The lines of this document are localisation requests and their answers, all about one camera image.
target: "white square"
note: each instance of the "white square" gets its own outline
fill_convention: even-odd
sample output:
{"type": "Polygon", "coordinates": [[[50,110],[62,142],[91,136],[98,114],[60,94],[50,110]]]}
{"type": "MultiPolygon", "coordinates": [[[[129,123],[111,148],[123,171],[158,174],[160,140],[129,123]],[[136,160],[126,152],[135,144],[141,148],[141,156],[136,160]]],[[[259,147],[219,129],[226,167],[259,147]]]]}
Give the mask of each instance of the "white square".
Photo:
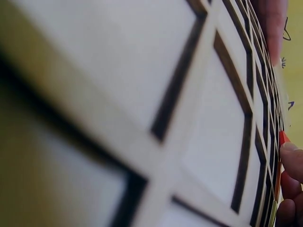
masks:
{"type": "Polygon", "coordinates": [[[215,50],[201,89],[201,108],[183,163],[211,193],[230,206],[241,155],[244,112],[215,50]]]}

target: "black grid line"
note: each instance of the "black grid line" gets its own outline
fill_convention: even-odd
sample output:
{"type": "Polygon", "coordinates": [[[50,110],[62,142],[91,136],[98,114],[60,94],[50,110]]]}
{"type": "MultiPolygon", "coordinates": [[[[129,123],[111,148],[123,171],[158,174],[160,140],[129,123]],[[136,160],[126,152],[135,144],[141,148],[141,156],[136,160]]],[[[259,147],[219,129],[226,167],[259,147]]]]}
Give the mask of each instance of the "black grid line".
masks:
{"type": "Polygon", "coordinates": [[[43,117],[53,127],[58,128],[68,139],[76,141],[79,145],[85,147],[86,156],[105,160],[127,172],[127,189],[124,192],[123,199],[120,201],[111,227],[130,227],[147,180],[117,161],[104,147],[90,140],[72,122],[62,117],[47,101],[42,99],[34,89],[21,79],[20,75],[22,73],[9,64],[2,53],[0,53],[0,75],[0,83],[5,83],[36,114],[43,117]]]}
{"type": "Polygon", "coordinates": [[[231,2],[229,0],[223,0],[223,3],[225,5],[227,11],[229,12],[230,17],[232,18],[232,21],[238,31],[239,37],[240,37],[242,44],[244,46],[244,49],[246,51],[246,65],[247,65],[246,83],[250,90],[250,94],[253,97],[252,49],[250,47],[250,41],[248,40],[247,36],[245,35],[245,34],[247,34],[248,37],[250,37],[250,24],[249,24],[247,12],[245,11],[242,3],[239,2],[239,0],[237,0],[236,3],[240,9],[240,12],[241,12],[241,14],[244,18],[244,22],[245,22],[245,28],[243,28],[241,25],[240,19],[236,13],[234,7],[232,6],[231,2]]]}
{"type": "Polygon", "coordinates": [[[257,79],[257,85],[258,89],[261,94],[262,102],[263,102],[263,138],[265,141],[265,144],[267,144],[267,131],[268,131],[268,101],[267,101],[267,92],[264,85],[264,81],[262,80],[262,77],[260,75],[259,69],[256,64],[256,79],[257,79]]]}
{"type": "Polygon", "coordinates": [[[250,219],[250,225],[252,227],[256,226],[256,222],[258,219],[258,213],[259,213],[261,198],[262,198],[263,184],[264,184],[264,180],[265,180],[265,170],[266,170],[265,151],[263,150],[261,137],[260,137],[260,134],[258,131],[256,131],[255,146],[256,146],[259,160],[260,160],[260,171],[259,171],[257,193],[256,193],[256,197],[255,197],[253,212],[252,212],[251,219],[250,219]]]}
{"type": "Polygon", "coordinates": [[[230,58],[230,55],[218,32],[216,32],[215,35],[214,49],[216,50],[221,60],[221,63],[226,71],[226,74],[229,77],[229,80],[232,84],[232,87],[235,91],[235,94],[237,95],[237,98],[245,115],[241,156],[240,156],[236,186],[235,186],[235,190],[232,198],[232,204],[231,204],[231,208],[238,213],[240,210],[242,195],[244,191],[244,185],[245,185],[245,179],[246,179],[246,173],[248,169],[248,161],[250,155],[252,111],[248,103],[246,93],[242,86],[241,79],[237,73],[237,70],[235,69],[235,66],[230,58]]]}
{"type": "Polygon", "coordinates": [[[185,201],[181,200],[180,198],[176,197],[176,196],[173,196],[172,198],[172,202],[176,203],[177,205],[187,209],[188,211],[204,218],[205,220],[217,225],[218,227],[229,227],[228,225],[214,219],[213,217],[193,208],[192,206],[190,206],[188,203],[186,203],[185,201]]]}
{"type": "Polygon", "coordinates": [[[201,3],[198,3],[196,0],[188,0],[187,2],[196,14],[197,18],[191,29],[190,35],[183,49],[183,53],[177,63],[172,80],[166,90],[155,121],[151,127],[152,134],[160,142],[164,141],[206,18],[206,12],[203,11],[204,8],[202,8],[201,3]]]}

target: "thin wooden strip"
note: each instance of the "thin wooden strip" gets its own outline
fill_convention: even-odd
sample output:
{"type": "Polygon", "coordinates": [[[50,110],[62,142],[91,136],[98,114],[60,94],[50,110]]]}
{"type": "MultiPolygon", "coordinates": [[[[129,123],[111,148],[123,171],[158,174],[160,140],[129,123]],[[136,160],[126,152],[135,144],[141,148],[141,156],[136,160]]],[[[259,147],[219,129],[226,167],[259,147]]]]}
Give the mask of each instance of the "thin wooden strip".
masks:
{"type": "Polygon", "coordinates": [[[0,13],[4,18],[10,16],[0,27],[0,45],[8,61],[22,71],[22,80],[96,146],[105,147],[110,156],[143,177],[152,175],[162,155],[157,141],[62,56],[17,8],[4,1],[0,9],[6,12],[0,13]],[[19,39],[7,40],[16,35],[19,39]]]}
{"type": "Polygon", "coordinates": [[[248,227],[232,209],[223,205],[210,191],[185,171],[182,171],[181,180],[175,186],[174,195],[200,214],[205,214],[216,220],[217,223],[231,227],[248,227]]]}
{"type": "Polygon", "coordinates": [[[232,83],[232,86],[235,90],[235,93],[238,97],[238,100],[242,106],[242,109],[245,113],[245,123],[244,123],[244,131],[243,131],[243,140],[242,140],[242,149],[241,149],[241,157],[238,169],[238,175],[236,180],[236,186],[234,191],[234,196],[232,199],[231,208],[235,212],[239,212],[241,199],[243,195],[246,172],[248,168],[248,160],[249,160],[249,150],[250,150],[250,138],[251,138],[251,127],[252,127],[252,115],[250,105],[246,98],[246,93],[243,89],[241,79],[233,65],[233,62],[229,56],[228,51],[225,48],[220,35],[216,33],[214,48],[217,51],[219,58],[227,72],[227,75],[232,83]]]}
{"type": "Polygon", "coordinates": [[[169,122],[178,102],[183,84],[186,80],[187,71],[194,57],[205,18],[206,15],[202,19],[198,18],[193,25],[188,41],[184,47],[184,51],[158,110],[157,117],[151,127],[152,134],[155,135],[160,142],[164,141],[166,131],[169,127],[169,122]]]}
{"type": "Polygon", "coordinates": [[[186,0],[193,12],[196,14],[198,18],[203,19],[206,14],[206,9],[200,0],[186,0]]]}
{"type": "Polygon", "coordinates": [[[211,223],[214,223],[215,225],[219,226],[219,227],[229,227],[228,225],[214,219],[213,217],[193,208],[190,204],[188,204],[186,201],[183,201],[182,199],[178,198],[177,196],[173,197],[173,202],[175,202],[176,204],[186,208],[187,210],[189,210],[190,212],[193,212],[199,216],[201,216],[202,218],[208,220],[211,223]]]}

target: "fingertip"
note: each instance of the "fingertip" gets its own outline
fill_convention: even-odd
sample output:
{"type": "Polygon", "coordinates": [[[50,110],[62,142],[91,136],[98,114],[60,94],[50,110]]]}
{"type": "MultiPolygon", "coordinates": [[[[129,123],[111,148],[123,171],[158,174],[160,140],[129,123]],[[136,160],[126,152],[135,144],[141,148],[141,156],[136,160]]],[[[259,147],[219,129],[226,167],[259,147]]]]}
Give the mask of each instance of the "fingertip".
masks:
{"type": "Polygon", "coordinates": [[[282,39],[283,37],[277,38],[277,36],[271,36],[267,40],[269,57],[273,66],[276,66],[280,61],[280,53],[282,51],[282,39]]]}
{"type": "Polygon", "coordinates": [[[300,149],[289,151],[280,149],[280,157],[285,171],[289,176],[303,182],[303,151],[300,149]]]}
{"type": "Polygon", "coordinates": [[[281,189],[284,199],[293,199],[302,192],[301,184],[291,178],[286,171],[281,174],[281,189]]]}
{"type": "Polygon", "coordinates": [[[293,200],[283,200],[276,212],[276,227],[291,226],[295,218],[295,203],[293,200]]]}

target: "grid pattern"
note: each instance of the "grid pattern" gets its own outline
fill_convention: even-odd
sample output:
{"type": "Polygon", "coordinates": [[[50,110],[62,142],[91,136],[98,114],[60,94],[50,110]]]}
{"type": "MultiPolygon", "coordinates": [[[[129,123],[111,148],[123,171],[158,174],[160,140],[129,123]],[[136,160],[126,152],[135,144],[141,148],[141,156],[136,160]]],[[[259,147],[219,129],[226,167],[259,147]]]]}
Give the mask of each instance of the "grid pattern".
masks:
{"type": "MultiPolygon", "coordinates": [[[[30,23],[18,21],[18,18],[22,18],[18,11],[14,12],[17,14],[16,21],[3,20],[10,23],[5,26],[18,28],[22,25],[32,31],[32,35],[39,40],[36,45],[56,56],[61,71],[42,77],[32,70],[30,63],[22,59],[20,52],[14,51],[16,46],[6,45],[1,36],[0,45],[5,58],[22,69],[17,74],[8,72],[11,78],[15,78],[9,80],[20,86],[20,90],[34,100],[36,106],[45,106],[45,112],[58,117],[59,128],[70,128],[68,132],[72,132],[81,143],[91,146],[108,162],[121,166],[129,173],[128,187],[112,220],[112,227],[159,226],[163,214],[172,203],[209,223],[204,226],[210,226],[210,223],[221,227],[272,225],[275,216],[272,208],[277,202],[280,177],[278,132],[283,130],[284,123],[275,73],[260,25],[247,0],[187,2],[196,21],[149,131],[138,127],[120,106],[111,102],[92,82],[88,83],[85,73],[64,59],[41,38],[41,34],[34,32],[30,23]],[[245,56],[242,62],[237,59],[237,51],[242,50],[236,50],[233,46],[229,37],[231,32],[226,32],[227,22],[220,17],[220,13],[225,11],[241,40],[238,45],[243,46],[245,56]],[[207,182],[199,181],[181,164],[191,142],[188,135],[192,134],[196,120],[201,118],[198,109],[201,108],[199,97],[203,79],[209,66],[217,67],[209,60],[211,52],[218,56],[240,104],[240,112],[244,115],[239,166],[228,205],[207,188],[207,182]],[[48,77],[52,78],[48,83],[41,82],[41,78],[47,81],[48,77]],[[57,87],[59,83],[68,85],[70,96],[67,93],[62,96],[60,92],[54,94],[52,87],[57,87]],[[76,95],[87,90],[90,91],[90,102],[76,95]],[[262,119],[258,119],[256,114],[256,91],[261,96],[262,119]],[[70,102],[72,99],[77,99],[77,103],[70,102]],[[259,171],[258,185],[251,216],[249,221],[244,221],[241,209],[247,204],[243,204],[242,200],[246,180],[250,180],[247,179],[247,171],[253,146],[256,147],[260,164],[260,168],[256,169],[259,171]]],[[[9,6],[4,5],[2,9],[12,11],[14,7],[10,4],[7,3],[9,6]]],[[[5,26],[1,29],[9,32],[5,26]]]]}

